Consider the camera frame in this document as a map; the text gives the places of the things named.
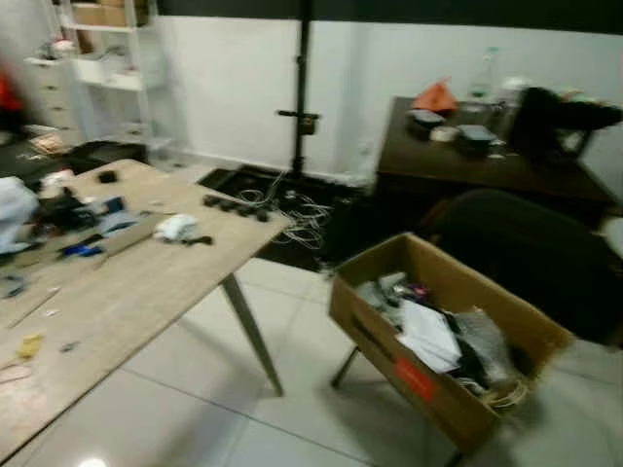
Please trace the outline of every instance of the paper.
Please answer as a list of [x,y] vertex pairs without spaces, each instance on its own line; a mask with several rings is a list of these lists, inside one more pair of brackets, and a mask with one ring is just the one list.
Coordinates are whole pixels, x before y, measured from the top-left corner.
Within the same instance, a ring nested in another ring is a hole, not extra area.
[[435,373],[458,368],[460,349],[441,313],[411,301],[402,303],[403,333],[398,340]]

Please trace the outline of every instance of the yellow object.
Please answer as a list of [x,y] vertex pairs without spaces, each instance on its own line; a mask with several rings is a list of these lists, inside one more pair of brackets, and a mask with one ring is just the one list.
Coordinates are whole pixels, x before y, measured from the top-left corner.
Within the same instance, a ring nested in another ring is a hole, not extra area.
[[41,334],[31,334],[28,336],[24,336],[16,354],[19,358],[30,360],[39,352],[42,340],[43,335]]

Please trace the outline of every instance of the red label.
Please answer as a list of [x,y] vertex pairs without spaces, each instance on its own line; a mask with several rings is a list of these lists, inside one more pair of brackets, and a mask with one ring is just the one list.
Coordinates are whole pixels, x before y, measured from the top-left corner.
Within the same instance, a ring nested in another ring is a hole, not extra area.
[[432,400],[435,394],[435,384],[409,360],[398,357],[396,360],[396,374],[400,379],[409,384],[409,387],[426,402]]

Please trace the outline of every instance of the dark wooden desk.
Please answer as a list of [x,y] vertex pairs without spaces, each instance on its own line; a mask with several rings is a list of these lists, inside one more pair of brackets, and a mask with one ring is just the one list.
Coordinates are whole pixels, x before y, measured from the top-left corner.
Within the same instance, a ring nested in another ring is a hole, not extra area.
[[435,192],[456,195],[471,188],[498,188],[559,208],[591,212],[612,205],[608,193],[579,164],[564,167],[509,153],[503,159],[460,153],[453,144],[423,141],[407,128],[405,112],[413,99],[395,97],[377,170],[381,194]]

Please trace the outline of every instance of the white shelving unit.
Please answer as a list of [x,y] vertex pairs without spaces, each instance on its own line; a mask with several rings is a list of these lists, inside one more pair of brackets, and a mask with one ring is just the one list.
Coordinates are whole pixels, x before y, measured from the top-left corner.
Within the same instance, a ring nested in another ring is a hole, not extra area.
[[[78,23],[71,0],[61,0],[53,15],[75,45],[70,61],[82,88],[81,105],[91,114],[87,138],[142,143],[150,161],[158,160],[178,137],[179,123],[159,42],[157,5],[155,0],[146,3],[147,23],[138,26],[134,0],[120,3],[128,26]],[[94,52],[81,54],[87,40]],[[154,107],[166,112],[155,115]]]

